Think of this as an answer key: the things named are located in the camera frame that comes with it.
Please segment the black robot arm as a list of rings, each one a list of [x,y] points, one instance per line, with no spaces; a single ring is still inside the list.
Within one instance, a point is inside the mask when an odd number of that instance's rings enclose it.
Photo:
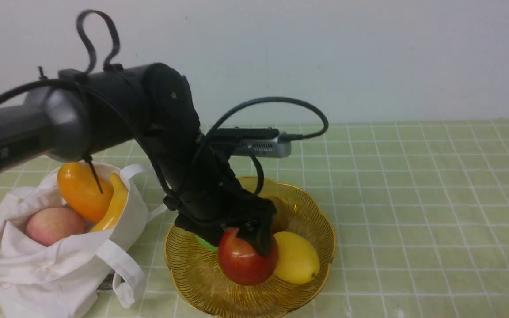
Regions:
[[[229,158],[258,129],[203,133],[184,75],[162,63],[122,69],[110,66],[86,74],[62,70],[0,93],[0,173],[40,155],[56,161],[89,161],[105,149],[135,140],[164,190],[164,203],[177,211],[176,226],[217,246],[224,231],[261,256],[273,249],[276,209],[244,189]]]

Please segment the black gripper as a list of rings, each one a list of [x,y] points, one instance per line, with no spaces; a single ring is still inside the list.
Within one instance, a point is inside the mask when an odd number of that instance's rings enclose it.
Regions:
[[[264,173],[258,159],[256,187],[246,190],[223,155],[200,155],[184,189],[177,197],[164,197],[171,211],[179,213],[176,225],[205,240],[218,241],[224,227],[238,226],[239,238],[261,257],[273,247],[271,224],[276,214],[268,199],[259,197]]]

